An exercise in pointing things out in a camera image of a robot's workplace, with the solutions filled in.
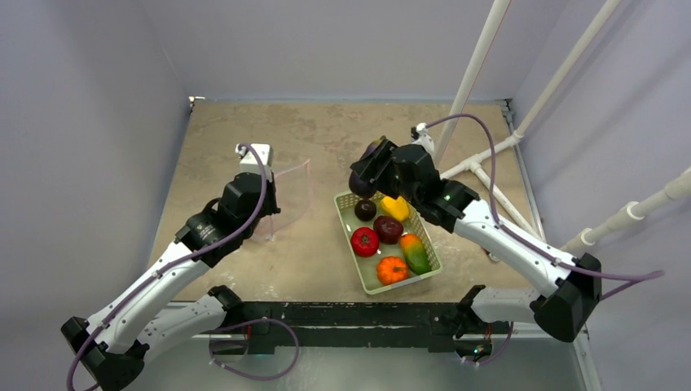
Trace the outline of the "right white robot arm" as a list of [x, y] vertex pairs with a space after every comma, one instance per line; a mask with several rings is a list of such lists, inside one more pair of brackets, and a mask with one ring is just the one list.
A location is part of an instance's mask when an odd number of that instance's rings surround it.
[[461, 182], [441, 178], [421, 146], [383, 138], [354, 162], [351, 173], [386, 196], [401, 196], [428, 223], [480, 245], [530, 284], [526, 292], [481, 289], [457, 310], [470, 332], [490, 322], [535, 323], [553, 338], [571, 342], [602, 299], [601, 262], [553, 248], [510, 221]]

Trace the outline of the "purple eggplant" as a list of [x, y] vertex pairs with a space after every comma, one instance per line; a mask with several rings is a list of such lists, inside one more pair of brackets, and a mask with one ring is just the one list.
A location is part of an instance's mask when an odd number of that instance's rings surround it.
[[[365, 149], [365, 152], [360, 156], [360, 160], [370, 156], [384, 140], [385, 136], [381, 136], [372, 141]], [[371, 199], [376, 193], [376, 188], [371, 183], [360, 179], [355, 171], [350, 172], [348, 185], [353, 194], [363, 199]]]

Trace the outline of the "clear pink zip bag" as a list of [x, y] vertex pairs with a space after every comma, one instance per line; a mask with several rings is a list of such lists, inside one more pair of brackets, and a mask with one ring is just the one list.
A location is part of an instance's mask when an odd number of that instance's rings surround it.
[[314, 196], [310, 159], [275, 172], [275, 188], [281, 211], [261, 219], [252, 237], [257, 242], [275, 241], [283, 231], [306, 215]]

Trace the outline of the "dark red apple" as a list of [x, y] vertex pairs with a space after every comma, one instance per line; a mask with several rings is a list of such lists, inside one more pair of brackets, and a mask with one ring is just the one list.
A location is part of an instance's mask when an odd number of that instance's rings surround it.
[[373, 223], [373, 230], [383, 244], [395, 245], [403, 235], [403, 224], [393, 217], [379, 216]]

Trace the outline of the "red tomato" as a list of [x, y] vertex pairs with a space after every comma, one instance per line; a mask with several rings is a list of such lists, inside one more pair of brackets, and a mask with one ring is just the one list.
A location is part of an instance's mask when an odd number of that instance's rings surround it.
[[356, 256], [371, 257], [377, 253], [380, 240], [377, 233], [369, 227], [360, 227], [350, 237], [350, 245]]

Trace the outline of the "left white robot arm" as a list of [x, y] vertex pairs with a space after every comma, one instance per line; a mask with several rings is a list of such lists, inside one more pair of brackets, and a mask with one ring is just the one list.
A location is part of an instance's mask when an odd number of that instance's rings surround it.
[[232, 333], [243, 322], [238, 297], [225, 286], [167, 316], [159, 313], [190, 283], [249, 239], [259, 221], [280, 209], [270, 169], [237, 174], [220, 197], [192, 215], [157, 261], [122, 294], [88, 318], [60, 328], [75, 353], [66, 387], [82, 365], [92, 389], [122, 390], [160, 354], [200, 332]]

